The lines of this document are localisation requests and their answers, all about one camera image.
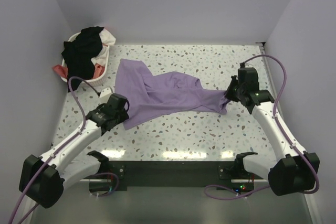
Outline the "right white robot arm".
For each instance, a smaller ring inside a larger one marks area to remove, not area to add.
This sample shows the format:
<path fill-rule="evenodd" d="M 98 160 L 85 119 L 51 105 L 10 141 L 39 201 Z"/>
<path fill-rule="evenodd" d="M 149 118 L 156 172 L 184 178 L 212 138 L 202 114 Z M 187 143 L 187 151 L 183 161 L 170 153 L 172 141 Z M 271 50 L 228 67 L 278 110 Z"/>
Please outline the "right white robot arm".
<path fill-rule="evenodd" d="M 255 68 L 242 67 L 232 76 L 226 98 L 241 103 L 259 123 L 275 154 L 275 160 L 265 161 L 257 153 L 236 156 L 234 173 L 246 178 L 251 173 L 268 181 L 277 195 L 307 193 L 317 185 L 320 160 L 298 142 L 276 110 L 275 100 L 268 90 L 259 88 Z"/>

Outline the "purple t shirt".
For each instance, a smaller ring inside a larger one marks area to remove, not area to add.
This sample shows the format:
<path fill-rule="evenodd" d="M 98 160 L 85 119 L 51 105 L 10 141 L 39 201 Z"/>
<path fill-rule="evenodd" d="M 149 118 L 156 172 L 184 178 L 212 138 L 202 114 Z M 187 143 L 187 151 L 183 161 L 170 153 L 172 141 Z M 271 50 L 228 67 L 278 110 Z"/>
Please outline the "purple t shirt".
<path fill-rule="evenodd" d="M 205 89 L 196 77 L 176 71 L 154 76 L 144 62 L 127 59 L 119 63 L 115 92 L 130 103 L 126 130 L 182 111 L 226 114 L 229 103 L 225 91 Z"/>

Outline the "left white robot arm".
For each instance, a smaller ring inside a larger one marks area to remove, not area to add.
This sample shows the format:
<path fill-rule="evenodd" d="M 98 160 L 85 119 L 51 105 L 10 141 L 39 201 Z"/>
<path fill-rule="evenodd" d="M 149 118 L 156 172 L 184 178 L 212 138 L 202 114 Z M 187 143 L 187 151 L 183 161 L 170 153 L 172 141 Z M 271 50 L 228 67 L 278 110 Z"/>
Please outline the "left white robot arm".
<path fill-rule="evenodd" d="M 107 131 L 126 121 L 129 102 L 126 97 L 113 93 L 107 102 L 97 106 L 86 116 L 83 124 L 54 148 L 36 157 L 28 156 L 22 168 L 19 190 L 44 208 L 50 208 L 64 190 L 81 179 L 95 175 L 105 177 L 109 172 L 109 159 L 98 151 L 90 151 L 88 164 L 70 163 L 92 142 Z"/>

